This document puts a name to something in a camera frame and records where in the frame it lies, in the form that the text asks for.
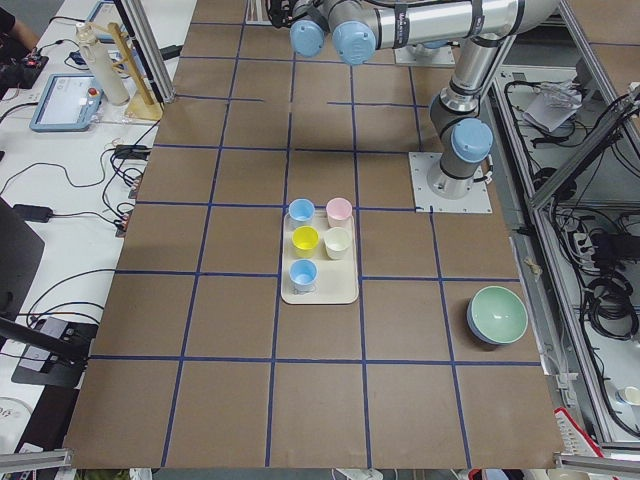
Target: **bowl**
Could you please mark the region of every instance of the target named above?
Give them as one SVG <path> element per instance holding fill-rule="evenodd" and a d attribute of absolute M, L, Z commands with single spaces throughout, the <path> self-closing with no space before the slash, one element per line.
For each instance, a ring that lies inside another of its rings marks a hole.
<path fill-rule="evenodd" d="M 485 287 L 474 295 L 467 308 L 467 323 L 482 341 L 508 345 L 527 331 L 527 309 L 515 293 L 504 287 Z"/>

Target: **yellow cup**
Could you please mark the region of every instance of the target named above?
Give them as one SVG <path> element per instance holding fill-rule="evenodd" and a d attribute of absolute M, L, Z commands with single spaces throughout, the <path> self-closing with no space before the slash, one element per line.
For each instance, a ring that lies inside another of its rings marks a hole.
<path fill-rule="evenodd" d="M 293 231 L 292 241 L 298 257 L 311 258 L 320 242 L 320 235 L 318 235 L 318 231 L 315 228 L 305 225 Z"/>

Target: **spray bottle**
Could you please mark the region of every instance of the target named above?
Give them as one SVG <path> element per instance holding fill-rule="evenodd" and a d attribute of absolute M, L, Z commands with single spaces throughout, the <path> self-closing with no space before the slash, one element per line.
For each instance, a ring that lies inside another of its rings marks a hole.
<path fill-rule="evenodd" d="M 93 29 L 86 23 L 76 24 L 76 38 L 80 55 L 102 87 L 109 103 L 123 105 L 129 100 L 129 92 L 113 69 L 113 62 L 106 47 L 100 43 Z"/>

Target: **rectangular tray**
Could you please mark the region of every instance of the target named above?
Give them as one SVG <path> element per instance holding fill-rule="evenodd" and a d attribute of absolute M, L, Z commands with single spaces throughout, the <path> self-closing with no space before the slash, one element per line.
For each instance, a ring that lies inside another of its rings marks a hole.
<path fill-rule="evenodd" d="M 291 242 L 294 229 L 291 226 L 289 215 L 285 216 L 283 224 L 282 283 L 280 286 L 282 299 L 292 305 L 344 305 L 355 302 L 360 294 L 360 289 L 358 286 L 358 257 L 353 218 L 346 227 L 351 234 L 351 249 L 340 260 L 331 260 L 324 248 L 324 233 L 330 228 L 327 221 L 327 213 L 324 210 L 316 211 L 312 227 L 318 230 L 320 234 L 318 248 L 313 257 L 310 258 L 318 267 L 316 288 L 313 292 L 296 293 L 294 292 L 291 278 L 289 278 L 289 267 L 299 257 L 295 254 L 293 243 Z"/>

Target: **blue cup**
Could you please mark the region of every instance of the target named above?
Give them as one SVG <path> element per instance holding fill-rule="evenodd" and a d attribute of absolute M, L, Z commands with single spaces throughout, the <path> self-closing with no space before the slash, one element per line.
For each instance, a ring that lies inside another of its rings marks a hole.
<path fill-rule="evenodd" d="M 289 268 L 289 278 L 293 283 L 294 293 L 307 293 L 315 290 L 318 267 L 311 260 L 296 260 Z"/>
<path fill-rule="evenodd" d="M 291 227 L 296 229 L 305 225 L 311 225 L 316 208 L 311 200 L 298 198 L 289 204 L 289 218 Z"/>

